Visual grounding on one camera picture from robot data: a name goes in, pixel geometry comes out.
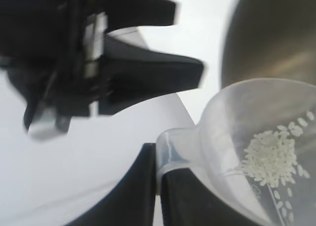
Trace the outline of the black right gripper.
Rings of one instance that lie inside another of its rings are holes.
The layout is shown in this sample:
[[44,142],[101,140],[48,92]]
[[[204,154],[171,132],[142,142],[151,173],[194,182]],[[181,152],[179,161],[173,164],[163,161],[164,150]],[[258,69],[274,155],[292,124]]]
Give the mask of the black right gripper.
[[0,56],[11,84],[24,97],[24,115],[54,107],[58,115],[87,117],[98,102],[108,115],[101,75],[86,78],[83,36],[88,16],[107,0],[0,0]]

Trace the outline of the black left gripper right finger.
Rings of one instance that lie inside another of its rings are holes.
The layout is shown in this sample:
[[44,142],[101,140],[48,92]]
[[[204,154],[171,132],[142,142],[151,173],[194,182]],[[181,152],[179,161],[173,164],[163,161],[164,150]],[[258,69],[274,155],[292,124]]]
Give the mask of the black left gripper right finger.
[[161,181],[165,226],[257,226],[222,202],[190,169],[166,173]]

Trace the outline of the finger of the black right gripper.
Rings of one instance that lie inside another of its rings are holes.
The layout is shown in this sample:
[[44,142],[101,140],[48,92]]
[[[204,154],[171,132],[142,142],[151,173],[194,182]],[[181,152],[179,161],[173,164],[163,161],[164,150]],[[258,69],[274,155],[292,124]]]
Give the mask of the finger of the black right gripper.
[[176,6],[172,0],[105,0],[107,32],[139,26],[172,26]]
[[114,115],[142,101],[199,86],[204,64],[104,37],[100,60],[100,115]]

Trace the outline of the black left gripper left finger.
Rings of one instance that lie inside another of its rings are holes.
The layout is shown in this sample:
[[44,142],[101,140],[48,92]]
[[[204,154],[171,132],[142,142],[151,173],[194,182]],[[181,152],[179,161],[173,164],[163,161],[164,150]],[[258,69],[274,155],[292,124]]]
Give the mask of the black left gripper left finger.
[[143,144],[119,183],[69,226],[151,226],[156,200],[156,145]]

